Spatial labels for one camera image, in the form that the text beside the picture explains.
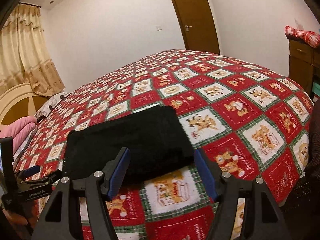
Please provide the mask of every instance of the beige curtain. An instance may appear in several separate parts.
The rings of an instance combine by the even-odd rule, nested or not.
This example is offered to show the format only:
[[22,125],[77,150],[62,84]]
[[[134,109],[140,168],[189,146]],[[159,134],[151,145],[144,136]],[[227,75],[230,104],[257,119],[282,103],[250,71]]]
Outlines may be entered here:
[[26,82],[41,96],[65,88],[46,48],[39,8],[17,5],[0,34],[0,95]]

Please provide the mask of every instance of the cream headboard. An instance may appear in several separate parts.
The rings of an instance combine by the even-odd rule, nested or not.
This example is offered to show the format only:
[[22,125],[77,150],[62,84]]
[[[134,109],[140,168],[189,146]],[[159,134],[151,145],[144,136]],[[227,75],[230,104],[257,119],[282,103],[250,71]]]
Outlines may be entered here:
[[35,115],[48,99],[35,94],[30,83],[10,88],[0,96],[0,125],[8,125],[21,117]]

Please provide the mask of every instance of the black folded garment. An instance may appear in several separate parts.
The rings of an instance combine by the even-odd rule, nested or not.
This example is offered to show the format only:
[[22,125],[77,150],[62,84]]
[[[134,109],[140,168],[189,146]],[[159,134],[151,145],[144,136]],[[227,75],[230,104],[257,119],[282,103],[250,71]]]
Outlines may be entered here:
[[124,183],[139,183],[189,165],[193,148],[170,106],[154,106],[112,121],[72,130],[63,175],[82,179],[114,160],[122,147],[131,151]]

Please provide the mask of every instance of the wooden dresser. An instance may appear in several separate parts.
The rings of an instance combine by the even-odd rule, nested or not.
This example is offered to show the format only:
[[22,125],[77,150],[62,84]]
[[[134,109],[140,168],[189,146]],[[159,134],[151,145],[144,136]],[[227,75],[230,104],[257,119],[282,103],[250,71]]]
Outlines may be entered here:
[[302,86],[309,96],[315,80],[320,83],[320,48],[314,49],[302,39],[287,36],[290,48],[289,78]]

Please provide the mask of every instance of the bedspread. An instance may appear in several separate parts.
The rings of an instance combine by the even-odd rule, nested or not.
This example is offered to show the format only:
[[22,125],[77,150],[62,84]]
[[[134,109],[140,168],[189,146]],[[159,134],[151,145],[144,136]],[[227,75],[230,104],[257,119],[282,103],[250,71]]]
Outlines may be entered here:
[[[18,169],[35,164],[45,176],[62,169],[68,133],[144,110],[170,105],[194,148],[203,147],[223,171],[261,176],[278,202],[308,161],[312,102],[292,80],[235,58],[189,50],[153,54],[71,93],[39,129]],[[47,198],[39,200],[42,210]],[[239,201],[239,209],[244,203]],[[92,239],[81,199],[85,239]],[[119,239],[205,239],[216,204],[194,166],[122,188],[107,203]],[[233,237],[241,228],[236,217]]]

